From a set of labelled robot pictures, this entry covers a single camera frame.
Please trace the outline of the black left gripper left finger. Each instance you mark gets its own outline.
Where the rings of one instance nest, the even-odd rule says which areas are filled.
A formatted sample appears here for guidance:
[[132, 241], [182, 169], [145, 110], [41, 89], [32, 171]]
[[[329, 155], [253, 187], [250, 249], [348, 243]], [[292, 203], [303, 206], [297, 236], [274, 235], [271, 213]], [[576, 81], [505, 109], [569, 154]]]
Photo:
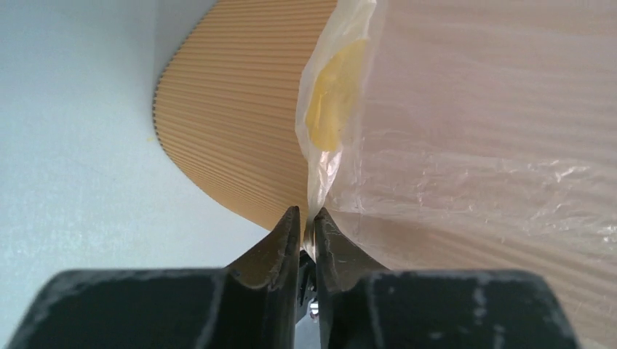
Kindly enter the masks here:
[[86, 269], [53, 276], [9, 348], [292, 348], [300, 210], [224, 268]]

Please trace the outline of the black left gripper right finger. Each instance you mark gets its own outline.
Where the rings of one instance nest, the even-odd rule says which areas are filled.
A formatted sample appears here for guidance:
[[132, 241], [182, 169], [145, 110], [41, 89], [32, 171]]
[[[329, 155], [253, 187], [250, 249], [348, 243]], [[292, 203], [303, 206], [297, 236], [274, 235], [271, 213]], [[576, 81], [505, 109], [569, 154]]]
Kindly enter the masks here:
[[323, 348], [579, 348], [548, 284], [523, 270], [390, 270], [314, 219]]

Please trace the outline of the orange plastic trash bin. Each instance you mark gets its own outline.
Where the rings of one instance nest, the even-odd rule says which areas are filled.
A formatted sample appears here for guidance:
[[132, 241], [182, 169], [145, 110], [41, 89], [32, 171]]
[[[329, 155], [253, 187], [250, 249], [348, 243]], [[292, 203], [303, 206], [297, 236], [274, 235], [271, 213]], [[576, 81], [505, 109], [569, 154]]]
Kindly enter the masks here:
[[[296, 135], [302, 72], [338, 1], [219, 1], [164, 70], [154, 98], [165, 153], [208, 196], [271, 229], [289, 206], [309, 218], [309, 166]], [[542, 275], [585, 348], [616, 346], [616, 261], [324, 205], [343, 233], [393, 269], [520, 268]]]

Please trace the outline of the translucent cream trash bag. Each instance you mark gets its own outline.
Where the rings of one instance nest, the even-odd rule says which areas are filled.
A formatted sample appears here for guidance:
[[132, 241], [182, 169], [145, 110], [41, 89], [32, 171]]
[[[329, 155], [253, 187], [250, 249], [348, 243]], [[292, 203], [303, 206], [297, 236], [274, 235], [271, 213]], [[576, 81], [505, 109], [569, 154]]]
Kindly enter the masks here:
[[338, 1], [302, 72], [308, 210], [616, 261], [614, 1]]

